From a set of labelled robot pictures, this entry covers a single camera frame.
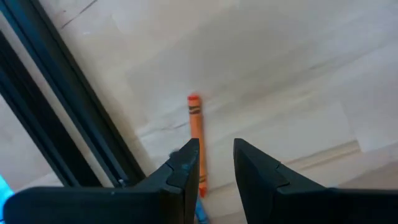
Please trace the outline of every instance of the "light wood surface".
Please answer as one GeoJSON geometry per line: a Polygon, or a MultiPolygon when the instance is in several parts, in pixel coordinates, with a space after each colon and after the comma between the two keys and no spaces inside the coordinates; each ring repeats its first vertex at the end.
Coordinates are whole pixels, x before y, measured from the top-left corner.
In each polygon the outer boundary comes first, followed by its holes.
{"type": "Polygon", "coordinates": [[[327,186],[398,159],[397,1],[40,2],[146,174],[190,139],[186,97],[201,94],[218,223],[242,223],[234,138],[327,186]]]}

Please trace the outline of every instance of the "black metal rail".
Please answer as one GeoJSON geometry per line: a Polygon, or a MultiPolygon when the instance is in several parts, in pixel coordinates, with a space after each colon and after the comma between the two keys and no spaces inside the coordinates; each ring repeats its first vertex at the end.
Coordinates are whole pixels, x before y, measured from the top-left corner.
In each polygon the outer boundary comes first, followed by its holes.
{"type": "Polygon", "coordinates": [[[65,186],[100,187],[63,124],[0,33],[0,93],[65,186]]]}
{"type": "Polygon", "coordinates": [[[37,0],[0,0],[6,19],[115,186],[145,175],[37,0]]]}

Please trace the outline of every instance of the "blue crayon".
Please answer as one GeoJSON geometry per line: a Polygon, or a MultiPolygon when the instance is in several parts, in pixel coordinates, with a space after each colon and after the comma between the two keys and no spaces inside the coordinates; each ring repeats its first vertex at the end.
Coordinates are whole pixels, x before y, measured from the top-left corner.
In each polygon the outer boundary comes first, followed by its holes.
{"type": "Polygon", "coordinates": [[[8,187],[6,181],[0,175],[0,223],[2,222],[2,207],[6,203],[6,200],[13,195],[12,190],[8,187]]]}
{"type": "Polygon", "coordinates": [[[195,215],[197,216],[198,224],[209,224],[203,205],[201,204],[200,198],[197,200],[197,207],[195,209],[195,215]]]}

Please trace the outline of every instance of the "crayon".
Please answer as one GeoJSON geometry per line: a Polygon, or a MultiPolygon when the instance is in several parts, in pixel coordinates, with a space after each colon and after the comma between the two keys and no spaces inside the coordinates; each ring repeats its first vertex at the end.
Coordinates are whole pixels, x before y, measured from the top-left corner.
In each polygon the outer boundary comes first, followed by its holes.
{"type": "Polygon", "coordinates": [[[195,209],[195,214],[197,216],[198,224],[209,224],[209,220],[207,218],[207,214],[205,212],[205,209],[203,208],[203,205],[200,201],[200,198],[198,197],[197,200],[197,206],[195,209]]]}
{"type": "Polygon", "coordinates": [[[203,116],[201,111],[201,99],[198,95],[188,96],[189,118],[192,138],[199,139],[199,194],[204,197],[207,192],[206,153],[203,132],[203,116]]]}

